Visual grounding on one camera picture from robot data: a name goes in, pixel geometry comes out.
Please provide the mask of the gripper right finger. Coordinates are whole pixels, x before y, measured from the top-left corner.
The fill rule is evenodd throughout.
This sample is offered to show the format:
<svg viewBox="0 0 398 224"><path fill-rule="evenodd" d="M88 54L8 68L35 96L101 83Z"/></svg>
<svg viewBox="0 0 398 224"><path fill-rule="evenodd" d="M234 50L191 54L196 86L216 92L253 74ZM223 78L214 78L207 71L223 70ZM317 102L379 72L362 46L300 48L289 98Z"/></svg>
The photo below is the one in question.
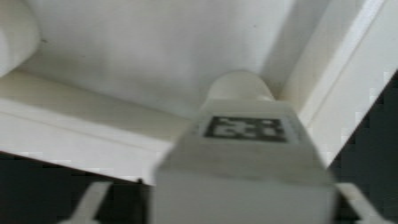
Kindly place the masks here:
<svg viewBox="0 0 398 224"><path fill-rule="evenodd" d="M342 201L353 211L356 220L353 224L385 224L385 219L374 209L372 204L351 183L337 183L337 190L340 193Z"/></svg>

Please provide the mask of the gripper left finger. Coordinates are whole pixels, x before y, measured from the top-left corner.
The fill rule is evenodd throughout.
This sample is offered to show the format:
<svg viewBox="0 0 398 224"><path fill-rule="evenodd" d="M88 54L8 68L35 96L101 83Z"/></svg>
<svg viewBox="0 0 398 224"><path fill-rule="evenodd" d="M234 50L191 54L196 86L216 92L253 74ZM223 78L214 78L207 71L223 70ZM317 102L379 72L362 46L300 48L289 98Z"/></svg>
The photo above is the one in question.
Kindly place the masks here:
<svg viewBox="0 0 398 224"><path fill-rule="evenodd" d="M70 217L56 224L101 224L95 220L95 214L99 211L109 185L109 182L93 182L88 185Z"/></svg>

